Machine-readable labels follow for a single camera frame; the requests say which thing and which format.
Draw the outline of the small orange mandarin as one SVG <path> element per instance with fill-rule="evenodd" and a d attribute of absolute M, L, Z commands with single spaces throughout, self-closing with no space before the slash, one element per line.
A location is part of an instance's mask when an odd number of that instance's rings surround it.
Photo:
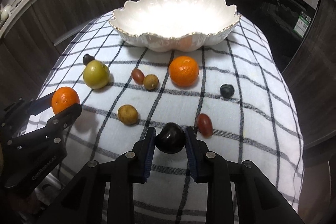
<path fill-rule="evenodd" d="M 80 104 L 80 99 L 76 91 L 67 86 L 61 87 L 56 90 L 52 96 L 52 111 L 57 115 L 76 103 Z"/>

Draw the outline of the red grape tomato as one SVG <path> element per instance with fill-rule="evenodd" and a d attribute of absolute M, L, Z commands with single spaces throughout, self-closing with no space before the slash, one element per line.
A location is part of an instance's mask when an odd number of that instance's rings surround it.
<path fill-rule="evenodd" d="M 131 77 L 134 80 L 135 83 L 137 83 L 138 85 L 143 85 L 143 81 L 144 81 L 144 74 L 142 73 L 141 70 L 139 69 L 133 69 L 131 71 Z"/>
<path fill-rule="evenodd" d="M 213 135 L 213 124 L 208 115 L 201 113 L 197 119 L 198 130 L 204 138 L 210 138 Z"/>

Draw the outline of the green yellow apple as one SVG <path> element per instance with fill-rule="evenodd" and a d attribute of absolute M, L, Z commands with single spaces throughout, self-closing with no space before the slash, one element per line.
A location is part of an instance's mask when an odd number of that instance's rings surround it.
<path fill-rule="evenodd" d="M 101 89 L 110 81 L 109 68 L 101 61 L 93 60 L 85 66 L 83 80 L 91 89 Z"/>

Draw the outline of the small tan longan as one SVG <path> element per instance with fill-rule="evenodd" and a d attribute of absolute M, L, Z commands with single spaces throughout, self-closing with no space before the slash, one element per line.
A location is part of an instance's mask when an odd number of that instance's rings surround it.
<path fill-rule="evenodd" d="M 158 84 L 159 84 L 159 79 L 156 75 L 153 75 L 153 74 L 147 75 L 143 79 L 143 85 L 144 85 L 145 89 L 147 89 L 147 90 L 156 89 Z"/>

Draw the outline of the large orange mandarin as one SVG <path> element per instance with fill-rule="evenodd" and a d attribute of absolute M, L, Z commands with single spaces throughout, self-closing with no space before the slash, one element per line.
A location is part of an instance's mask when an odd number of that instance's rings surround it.
<path fill-rule="evenodd" d="M 192 57 L 176 57 L 169 65 L 169 76 L 177 86 L 192 86 L 198 79 L 199 65 Z"/>

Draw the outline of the dark grape beside apple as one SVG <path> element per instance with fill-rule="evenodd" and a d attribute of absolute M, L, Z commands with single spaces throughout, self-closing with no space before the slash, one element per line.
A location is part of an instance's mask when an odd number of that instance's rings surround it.
<path fill-rule="evenodd" d="M 94 61 L 94 60 L 95 58 L 89 54 L 85 54 L 82 59 L 84 65 L 88 65 L 91 61 Z"/>

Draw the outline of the black white checkered cloth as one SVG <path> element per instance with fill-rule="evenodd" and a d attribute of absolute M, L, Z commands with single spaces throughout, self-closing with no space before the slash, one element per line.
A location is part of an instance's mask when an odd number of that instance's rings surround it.
<path fill-rule="evenodd" d="M 269 43 L 258 26 L 243 16 L 220 44 L 191 52 L 199 65 L 194 86 L 181 89 L 168 73 L 179 51 L 157 53 L 132 47 L 110 26 L 111 13 L 92 20 L 70 42 L 45 80 L 40 96 L 60 87 L 79 95 L 82 113 L 64 131 L 67 157 L 47 177 L 63 187 L 90 160 L 108 162 L 131 150 L 149 127 L 161 131 L 174 122 L 193 126 L 199 114 L 209 116 L 211 151 L 228 161 L 250 160 L 268 177 L 294 209 L 298 208 L 303 178 L 303 137 L 289 88 L 274 63 Z M 104 63 L 110 81 L 91 89 L 83 80 L 83 56 Z M 131 77 L 133 69 L 156 75 L 156 89 L 147 90 Z M 223 98 L 220 87 L 230 84 L 235 93 Z M 138 121 L 123 124 L 122 105 L 138 111 Z"/>

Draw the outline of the white teapot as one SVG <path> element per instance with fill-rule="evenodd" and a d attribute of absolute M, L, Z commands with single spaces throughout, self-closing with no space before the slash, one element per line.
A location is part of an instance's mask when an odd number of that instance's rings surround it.
<path fill-rule="evenodd" d="M 1 21 L 5 22 L 11 14 L 12 6 L 7 4 L 1 10 Z"/>

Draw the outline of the white scalloped ceramic bowl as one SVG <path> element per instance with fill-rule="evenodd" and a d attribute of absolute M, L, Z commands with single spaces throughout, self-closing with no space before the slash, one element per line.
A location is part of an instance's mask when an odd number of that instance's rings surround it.
<path fill-rule="evenodd" d="M 240 19 L 226 0 L 139 0 L 113 10 L 109 23 L 131 46 L 192 52 L 221 43 Z"/>

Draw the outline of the green white energy label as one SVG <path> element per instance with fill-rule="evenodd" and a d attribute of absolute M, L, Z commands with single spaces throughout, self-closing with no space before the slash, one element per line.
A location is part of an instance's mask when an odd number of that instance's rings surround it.
<path fill-rule="evenodd" d="M 308 27 L 310 26 L 312 18 L 304 13 L 303 11 L 300 13 L 297 23 L 294 26 L 294 32 L 298 34 L 301 38 L 305 36 Z"/>

